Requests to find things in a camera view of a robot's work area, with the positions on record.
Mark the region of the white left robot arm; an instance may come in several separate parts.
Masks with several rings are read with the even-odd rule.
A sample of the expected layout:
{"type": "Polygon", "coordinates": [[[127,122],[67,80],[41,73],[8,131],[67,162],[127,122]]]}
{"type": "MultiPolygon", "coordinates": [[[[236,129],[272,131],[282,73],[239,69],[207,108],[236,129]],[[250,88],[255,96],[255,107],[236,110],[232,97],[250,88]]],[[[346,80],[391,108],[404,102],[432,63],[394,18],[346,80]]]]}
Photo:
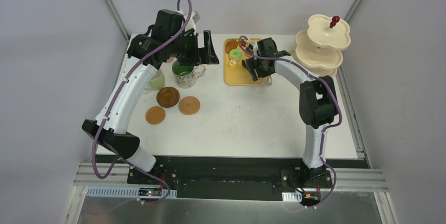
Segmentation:
{"type": "Polygon", "coordinates": [[[150,79],[170,58],[192,67],[219,63],[209,30],[203,32],[204,46],[198,46],[198,20],[197,12],[160,10],[148,31],[131,40],[123,71],[106,105],[95,119],[82,124],[82,130],[100,146],[140,168],[140,177],[147,184],[160,179],[160,170],[140,139],[127,131],[131,115],[150,79]]]}

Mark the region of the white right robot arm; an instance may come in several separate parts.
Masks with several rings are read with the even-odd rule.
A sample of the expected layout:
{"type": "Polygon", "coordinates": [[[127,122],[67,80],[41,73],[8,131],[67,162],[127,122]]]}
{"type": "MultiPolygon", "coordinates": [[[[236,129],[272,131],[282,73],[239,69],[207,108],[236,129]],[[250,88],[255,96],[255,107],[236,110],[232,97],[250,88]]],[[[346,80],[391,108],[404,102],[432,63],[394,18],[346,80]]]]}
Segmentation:
{"type": "Polygon", "coordinates": [[[327,131],[342,122],[332,77],[311,73],[290,53],[278,50],[272,38],[251,42],[246,36],[240,36],[238,44],[248,55],[242,66],[253,81],[277,74],[299,90],[298,108],[306,125],[306,143],[298,178],[303,186],[312,187],[328,167],[325,159],[327,131]]]}

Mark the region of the metal tongs with black tips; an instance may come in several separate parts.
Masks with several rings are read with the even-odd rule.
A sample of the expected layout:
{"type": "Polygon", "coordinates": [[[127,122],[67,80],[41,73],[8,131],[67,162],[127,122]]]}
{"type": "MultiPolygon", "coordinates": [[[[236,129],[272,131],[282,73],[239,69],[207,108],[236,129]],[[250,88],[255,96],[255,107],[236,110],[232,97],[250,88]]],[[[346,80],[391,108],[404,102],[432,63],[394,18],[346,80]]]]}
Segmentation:
{"type": "Polygon", "coordinates": [[[264,77],[264,78],[259,78],[258,82],[260,82],[264,86],[271,86],[272,85],[272,77],[271,76],[267,76],[267,77],[264,77]]]}

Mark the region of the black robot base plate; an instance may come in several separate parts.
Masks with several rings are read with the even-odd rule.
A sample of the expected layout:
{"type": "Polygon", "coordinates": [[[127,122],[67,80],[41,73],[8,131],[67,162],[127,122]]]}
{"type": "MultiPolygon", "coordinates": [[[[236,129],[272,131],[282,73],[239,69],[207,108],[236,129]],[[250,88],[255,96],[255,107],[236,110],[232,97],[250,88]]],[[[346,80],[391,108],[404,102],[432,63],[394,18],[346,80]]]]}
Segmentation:
{"type": "Polygon", "coordinates": [[[332,187],[327,168],[310,177],[300,158],[156,156],[151,175],[178,198],[281,201],[282,193],[332,187]]]}

